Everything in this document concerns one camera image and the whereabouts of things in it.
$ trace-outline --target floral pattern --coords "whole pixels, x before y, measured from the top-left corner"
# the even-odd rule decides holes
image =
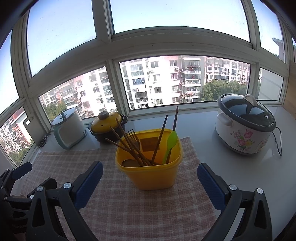
[[[251,145],[255,143],[255,141],[251,139],[253,132],[250,130],[246,129],[246,132],[242,134],[241,130],[239,129],[237,132],[233,131],[230,134],[236,139],[234,144],[237,145],[241,151],[248,152],[248,150],[251,148]]]

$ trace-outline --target glass pane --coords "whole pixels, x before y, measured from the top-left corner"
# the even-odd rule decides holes
[[[34,143],[24,126],[26,118],[21,107],[0,128],[0,144],[17,166]]]
[[[95,38],[91,0],[38,1],[28,20],[32,76],[63,53]]]
[[[115,33],[155,26],[187,26],[250,40],[240,0],[110,0],[110,4]]]
[[[296,62],[296,43],[293,38],[292,38],[292,41],[293,41],[293,48],[294,48],[294,62]]]
[[[252,0],[256,12],[261,47],[285,62],[284,42],[278,18],[260,0]]]
[[[136,77],[135,61],[143,70]],[[250,64],[206,56],[142,58],[121,62],[120,68],[130,109],[245,95],[250,77]]]
[[[50,121],[62,110],[73,107],[82,119],[97,116],[105,110],[117,111],[105,67],[71,79],[46,92],[39,100]]]
[[[19,98],[12,74],[10,42],[11,32],[0,49],[0,113]]]
[[[284,78],[260,68],[256,99],[279,100]]]

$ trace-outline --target yellow lid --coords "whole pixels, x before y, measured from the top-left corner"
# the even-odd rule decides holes
[[[91,124],[92,132],[105,133],[110,131],[110,126],[116,128],[116,118],[118,119],[119,123],[122,122],[121,115],[118,112],[109,113],[108,111],[102,111]]]

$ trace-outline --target blue gripper pad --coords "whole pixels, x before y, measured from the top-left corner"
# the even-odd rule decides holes
[[[103,164],[98,162],[76,192],[74,206],[84,208],[103,175]]]
[[[23,165],[19,166],[17,169],[12,171],[11,178],[14,180],[19,180],[22,176],[27,174],[32,170],[32,164],[30,162],[26,162]]]
[[[224,192],[202,164],[197,167],[197,177],[209,196],[214,208],[223,211],[226,208]]]

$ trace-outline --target white countertop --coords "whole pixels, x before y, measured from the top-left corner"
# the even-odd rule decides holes
[[[270,107],[283,135],[283,155],[279,156],[273,136],[263,150],[255,156],[243,156],[228,149],[215,132],[217,111],[196,112],[178,115],[176,131],[179,138],[189,136],[200,162],[206,162],[216,175],[227,184],[235,184],[240,190],[254,191],[262,188],[265,192],[272,222],[273,238],[283,230],[296,211],[296,120],[283,107]],[[168,117],[166,128],[173,126],[174,116]],[[135,131],[161,128],[163,117],[129,121],[126,129]],[[279,131],[275,130],[279,142]],[[101,145],[89,133],[72,150],[108,148]],[[64,151],[49,135],[47,143],[39,151]],[[231,240],[239,223],[225,240]]]

